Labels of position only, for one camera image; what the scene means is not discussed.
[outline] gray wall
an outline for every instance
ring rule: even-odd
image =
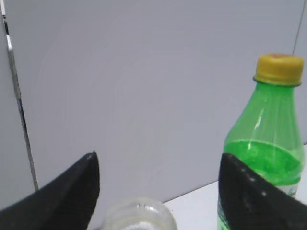
[[[0,20],[0,209],[34,191],[5,36]]]
[[[292,53],[303,2],[7,1],[39,185],[96,150],[92,227],[124,197],[168,200],[215,181],[257,57]]]

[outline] yellow bottle cap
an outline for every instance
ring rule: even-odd
[[[258,59],[255,80],[264,83],[297,86],[301,84],[304,60],[288,54],[263,54]]]

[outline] black curved claw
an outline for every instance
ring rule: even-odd
[[[219,193],[232,230],[307,230],[307,206],[224,153]]]
[[[0,230],[86,230],[99,195],[99,166],[88,153],[36,193],[0,212]]]

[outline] green liquid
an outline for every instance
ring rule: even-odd
[[[232,153],[270,183],[291,185],[300,181],[303,164],[285,149],[266,142],[241,140],[225,145],[224,152]],[[218,230],[229,230],[218,209]]]

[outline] clear plastic bottle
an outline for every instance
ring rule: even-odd
[[[177,230],[176,222],[161,202],[137,198],[108,211],[101,230]]]
[[[296,194],[305,164],[294,103],[294,87],[301,83],[303,65],[297,56],[260,56],[255,91],[224,142],[224,152],[236,155],[291,196]],[[228,229],[218,202],[218,230]]]

